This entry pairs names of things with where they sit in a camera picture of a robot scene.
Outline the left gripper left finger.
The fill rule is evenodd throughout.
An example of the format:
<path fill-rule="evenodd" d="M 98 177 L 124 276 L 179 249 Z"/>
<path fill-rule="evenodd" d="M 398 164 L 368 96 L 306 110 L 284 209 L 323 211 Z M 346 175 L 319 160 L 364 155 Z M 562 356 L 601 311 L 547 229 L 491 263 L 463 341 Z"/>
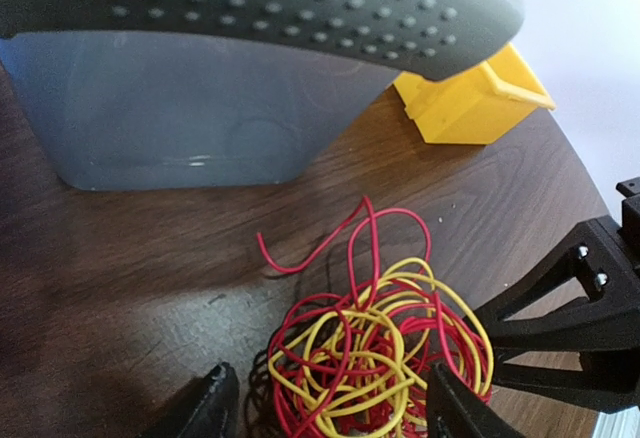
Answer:
<path fill-rule="evenodd" d="M 239 380 L 228 362 L 220 362 L 140 437 L 235 437 Z"/>

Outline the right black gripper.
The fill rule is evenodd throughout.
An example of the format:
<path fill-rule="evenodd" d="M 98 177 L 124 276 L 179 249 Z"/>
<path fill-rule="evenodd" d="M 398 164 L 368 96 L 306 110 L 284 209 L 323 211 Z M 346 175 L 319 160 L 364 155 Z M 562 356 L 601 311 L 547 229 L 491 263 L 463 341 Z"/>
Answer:
<path fill-rule="evenodd" d="M 496 349 L 639 346 L 640 178 L 619 182 L 622 224 L 575 225 L 528 273 L 475 310 Z"/>

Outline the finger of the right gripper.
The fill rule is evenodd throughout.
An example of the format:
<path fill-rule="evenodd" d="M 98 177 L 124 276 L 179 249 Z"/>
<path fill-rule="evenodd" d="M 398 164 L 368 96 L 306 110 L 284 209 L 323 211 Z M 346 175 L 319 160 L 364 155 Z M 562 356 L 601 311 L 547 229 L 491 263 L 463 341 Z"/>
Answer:
<path fill-rule="evenodd" d="M 639 352 L 582 352 L 580 371 L 499 363 L 494 383 L 602 413 L 639 405 Z"/>

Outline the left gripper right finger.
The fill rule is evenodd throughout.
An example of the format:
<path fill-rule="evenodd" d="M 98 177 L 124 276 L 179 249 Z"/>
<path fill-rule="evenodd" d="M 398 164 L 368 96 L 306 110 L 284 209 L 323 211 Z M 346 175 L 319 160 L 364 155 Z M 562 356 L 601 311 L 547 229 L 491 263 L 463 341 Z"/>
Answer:
<path fill-rule="evenodd" d="M 429 372 L 428 436 L 434 438 L 522 438 L 486 406 L 444 363 Z"/>

